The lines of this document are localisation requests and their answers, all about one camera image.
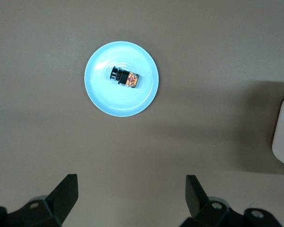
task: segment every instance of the bottle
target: bottle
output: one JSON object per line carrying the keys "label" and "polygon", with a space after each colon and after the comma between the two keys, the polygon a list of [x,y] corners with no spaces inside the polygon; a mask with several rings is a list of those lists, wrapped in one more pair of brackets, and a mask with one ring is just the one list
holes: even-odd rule
{"label": "bottle", "polygon": [[124,84],[129,87],[135,88],[139,79],[139,75],[114,66],[110,74],[110,79],[117,80],[118,84]]}

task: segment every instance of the orange patterned label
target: orange patterned label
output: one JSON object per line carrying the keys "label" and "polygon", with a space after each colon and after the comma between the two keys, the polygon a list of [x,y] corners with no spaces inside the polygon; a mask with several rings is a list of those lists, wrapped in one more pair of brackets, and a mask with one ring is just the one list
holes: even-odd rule
{"label": "orange patterned label", "polygon": [[130,72],[127,78],[126,85],[130,87],[136,87],[138,78],[139,78],[139,75]]}

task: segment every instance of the screw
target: screw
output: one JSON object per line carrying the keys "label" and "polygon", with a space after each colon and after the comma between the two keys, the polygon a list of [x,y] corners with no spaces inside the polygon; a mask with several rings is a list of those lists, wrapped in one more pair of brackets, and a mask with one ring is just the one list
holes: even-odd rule
{"label": "screw", "polygon": [[251,214],[254,216],[254,217],[256,217],[256,218],[263,218],[264,217],[264,214],[262,214],[260,211],[258,211],[258,210],[253,210],[252,212],[251,212]]}
{"label": "screw", "polygon": [[29,207],[30,209],[33,209],[33,208],[36,208],[37,206],[39,206],[39,203],[35,202],[35,203],[32,203]]}
{"label": "screw", "polygon": [[221,210],[222,209],[222,205],[219,204],[218,202],[213,202],[212,206],[213,206],[213,208],[215,208],[217,210]]}

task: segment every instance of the plate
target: plate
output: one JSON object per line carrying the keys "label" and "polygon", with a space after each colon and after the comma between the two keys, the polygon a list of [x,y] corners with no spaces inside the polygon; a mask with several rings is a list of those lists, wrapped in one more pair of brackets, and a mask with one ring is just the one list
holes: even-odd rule
{"label": "plate", "polygon": [[[139,75],[135,88],[110,79],[114,66]],[[159,74],[152,57],[140,46],[108,43],[91,56],[85,69],[85,88],[91,101],[112,116],[127,117],[147,108],[156,96]]]}

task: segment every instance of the gray table surface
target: gray table surface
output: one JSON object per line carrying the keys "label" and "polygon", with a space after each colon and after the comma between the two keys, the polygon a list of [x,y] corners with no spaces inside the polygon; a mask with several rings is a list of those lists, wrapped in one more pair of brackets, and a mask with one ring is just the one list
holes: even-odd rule
{"label": "gray table surface", "polygon": [[[147,50],[160,77],[152,104],[126,118],[84,86],[93,52],[120,40]],[[0,205],[77,173],[63,226],[176,227],[194,174],[237,212],[284,224],[271,150],[283,99],[284,0],[0,0]]]}

